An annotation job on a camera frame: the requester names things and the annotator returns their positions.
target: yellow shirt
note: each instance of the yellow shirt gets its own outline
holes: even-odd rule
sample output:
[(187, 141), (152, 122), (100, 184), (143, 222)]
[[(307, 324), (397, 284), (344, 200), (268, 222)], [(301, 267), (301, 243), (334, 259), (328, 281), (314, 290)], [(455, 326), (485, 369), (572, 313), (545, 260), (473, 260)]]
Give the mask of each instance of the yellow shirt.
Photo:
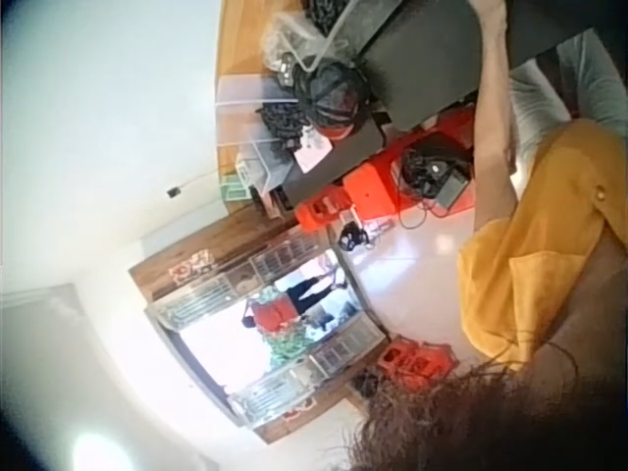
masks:
[(578, 120), (542, 142), (512, 217), (477, 231), (458, 256), (462, 328), (517, 369), (531, 359), (596, 247), (604, 223), (628, 243), (624, 142)]

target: black pants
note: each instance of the black pants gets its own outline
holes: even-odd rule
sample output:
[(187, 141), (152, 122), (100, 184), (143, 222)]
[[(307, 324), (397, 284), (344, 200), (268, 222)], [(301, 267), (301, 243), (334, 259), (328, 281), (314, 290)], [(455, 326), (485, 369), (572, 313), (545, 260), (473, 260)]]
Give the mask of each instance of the black pants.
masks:
[(319, 279), (314, 277), (309, 280), (305, 280), (298, 285), (294, 285), (292, 288), (288, 288), (286, 290), (286, 294), (292, 301), (296, 312), (298, 312), (299, 316), (305, 314), (310, 307), (318, 304), (332, 292), (332, 286), (329, 285), (325, 289), (319, 292), (314, 292), (307, 297), (302, 297), (305, 293), (307, 293), (314, 285), (319, 282)]

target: ceiling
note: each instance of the ceiling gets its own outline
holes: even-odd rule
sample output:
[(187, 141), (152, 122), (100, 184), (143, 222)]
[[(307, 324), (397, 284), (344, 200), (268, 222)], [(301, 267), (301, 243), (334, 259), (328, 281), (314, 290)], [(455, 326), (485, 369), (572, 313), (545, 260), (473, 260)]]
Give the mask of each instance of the ceiling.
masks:
[(220, 5), (23, 0), (3, 12), (5, 292), (64, 283), (220, 197)]

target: shoe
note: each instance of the shoe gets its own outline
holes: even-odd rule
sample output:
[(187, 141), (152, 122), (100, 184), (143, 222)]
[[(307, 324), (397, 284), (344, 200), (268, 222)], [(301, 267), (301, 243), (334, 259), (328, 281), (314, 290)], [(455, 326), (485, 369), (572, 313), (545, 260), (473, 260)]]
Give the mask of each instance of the shoe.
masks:
[(347, 282), (334, 283), (332, 285), (332, 289), (347, 289), (347, 288), (349, 288), (349, 283)]

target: red shirt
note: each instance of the red shirt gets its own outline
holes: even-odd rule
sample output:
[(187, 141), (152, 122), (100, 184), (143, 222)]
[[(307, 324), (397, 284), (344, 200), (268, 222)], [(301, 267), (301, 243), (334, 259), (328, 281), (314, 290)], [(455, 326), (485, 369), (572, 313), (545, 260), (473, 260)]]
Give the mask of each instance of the red shirt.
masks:
[(286, 294), (266, 304), (255, 302), (251, 305), (251, 310), (257, 327), (266, 332), (278, 332), (285, 323), (298, 318), (298, 313)]

